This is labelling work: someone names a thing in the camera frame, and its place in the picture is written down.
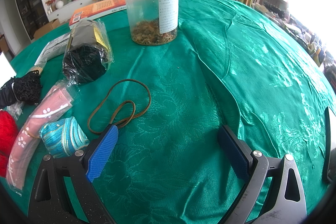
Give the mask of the teal embroidered fabric pouch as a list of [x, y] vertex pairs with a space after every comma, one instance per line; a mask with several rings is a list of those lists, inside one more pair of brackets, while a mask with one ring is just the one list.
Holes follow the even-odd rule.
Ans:
[[[135, 79], [120, 80], [109, 89], [105, 98], [97, 105], [97, 107], [90, 114], [87, 120], [87, 127], [91, 133], [95, 135], [102, 134], [102, 131], [95, 131], [91, 128], [91, 120], [104, 105], [105, 101], [108, 99], [112, 90], [118, 84], [125, 82], [136, 83], [145, 88], [148, 95], [148, 104], [143, 110], [137, 113], [135, 102], [133, 102], [132, 100], [123, 101], [121, 104], [118, 105], [116, 110], [114, 110], [110, 118], [109, 124], [117, 126], [117, 128], [123, 128], [126, 125], [128, 125], [133, 119], [143, 116], [143, 114], [145, 114], [148, 111], [152, 100], [150, 89], [144, 83]], [[127, 104], [131, 104], [132, 106], [131, 114], [128, 117], [123, 118], [116, 122], [115, 121], [116, 116], [121, 111], [121, 109]], [[49, 122], [44, 124], [39, 130], [39, 136], [41, 137], [41, 140], [43, 141], [43, 144], [47, 149], [47, 151], [49, 152], [49, 154], [54, 158], [70, 156], [74, 154], [75, 151], [85, 148], [89, 144], [88, 137], [79, 126], [75, 117], [64, 118], [56, 122]]]

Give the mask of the red flower vase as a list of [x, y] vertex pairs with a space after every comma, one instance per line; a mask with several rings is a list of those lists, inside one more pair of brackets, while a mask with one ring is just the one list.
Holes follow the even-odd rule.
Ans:
[[45, 4], [49, 7], [51, 12], [56, 10], [56, 0], [46, 0]]

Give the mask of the grey printed plastic packet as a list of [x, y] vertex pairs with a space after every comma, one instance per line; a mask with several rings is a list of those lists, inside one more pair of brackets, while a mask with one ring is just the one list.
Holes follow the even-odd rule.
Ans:
[[47, 43], [47, 45], [43, 48], [42, 52], [38, 56], [37, 60], [35, 61], [34, 65], [43, 67], [47, 63], [47, 61], [57, 57], [59, 55], [63, 55], [66, 46], [68, 44], [68, 40], [70, 38], [70, 32], [59, 36], [56, 39], [51, 40]]

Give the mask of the white storage box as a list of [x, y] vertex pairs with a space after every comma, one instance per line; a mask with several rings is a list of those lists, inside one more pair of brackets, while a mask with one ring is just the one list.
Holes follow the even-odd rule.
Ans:
[[5, 84], [9, 79], [15, 77], [17, 73], [10, 65], [5, 54], [2, 52], [0, 57], [0, 86]]

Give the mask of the orange book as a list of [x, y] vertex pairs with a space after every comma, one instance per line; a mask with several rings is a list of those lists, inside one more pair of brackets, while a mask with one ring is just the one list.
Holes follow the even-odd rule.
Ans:
[[75, 10], [69, 21], [69, 28], [74, 28], [76, 24], [84, 19], [95, 20], [125, 9], [125, 0], [103, 0], [92, 3], [88, 6]]

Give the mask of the black lace fabric bundle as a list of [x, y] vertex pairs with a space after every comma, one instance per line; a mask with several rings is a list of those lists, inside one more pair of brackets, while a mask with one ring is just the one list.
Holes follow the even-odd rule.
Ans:
[[41, 91], [38, 70], [30, 71], [23, 77], [12, 77], [1, 87], [1, 109], [17, 102], [35, 105], [39, 102]]

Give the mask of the black yarn in plastic bag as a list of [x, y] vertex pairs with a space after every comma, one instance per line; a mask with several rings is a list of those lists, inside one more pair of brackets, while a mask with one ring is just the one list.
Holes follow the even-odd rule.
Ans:
[[103, 76], [113, 62], [112, 47], [104, 22], [84, 19], [71, 32], [63, 57], [63, 74], [77, 84]]

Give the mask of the pink floral cloth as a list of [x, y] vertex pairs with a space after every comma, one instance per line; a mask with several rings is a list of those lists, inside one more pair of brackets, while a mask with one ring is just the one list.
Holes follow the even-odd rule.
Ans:
[[18, 195], [22, 194], [29, 163], [41, 141], [40, 129], [47, 123], [57, 121], [73, 106], [76, 92], [75, 84], [64, 80], [57, 82], [19, 130], [6, 170], [7, 184]]

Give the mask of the red yarn ball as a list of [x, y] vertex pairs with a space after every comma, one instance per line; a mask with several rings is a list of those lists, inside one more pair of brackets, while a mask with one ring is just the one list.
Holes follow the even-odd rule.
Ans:
[[14, 118], [5, 110], [0, 111], [0, 176], [6, 177], [7, 164], [12, 146], [18, 135]]

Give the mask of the cardboard box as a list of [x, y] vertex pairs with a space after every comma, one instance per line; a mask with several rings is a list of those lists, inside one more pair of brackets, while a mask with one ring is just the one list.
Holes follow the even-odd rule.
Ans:
[[58, 18], [50, 21], [49, 23], [45, 24], [41, 28], [37, 29], [34, 33], [34, 39], [37, 40], [44, 36], [45, 34], [48, 34], [50, 31], [58, 28], [60, 26], [60, 21]]

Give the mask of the white tv cabinet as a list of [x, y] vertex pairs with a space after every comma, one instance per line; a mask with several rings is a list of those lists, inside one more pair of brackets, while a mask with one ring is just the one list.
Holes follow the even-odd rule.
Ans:
[[66, 22], [70, 20], [72, 14], [79, 8], [82, 8], [84, 6], [88, 6], [92, 3], [102, 1], [102, 0], [75, 0], [72, 2], [69, 2], [68, 4], [64, 5], [60, 9], [57, 9], [56, 11], [50, 13], [47, 15], [47, 18], [49, 22], [58, 19], [61, 22]]

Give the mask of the clear jar black lid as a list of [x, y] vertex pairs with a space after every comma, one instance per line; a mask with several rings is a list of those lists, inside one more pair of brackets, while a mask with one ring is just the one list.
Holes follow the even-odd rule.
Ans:
[[125, 0], [132, 40], [159, 46], [177, 37], [179, 0]]

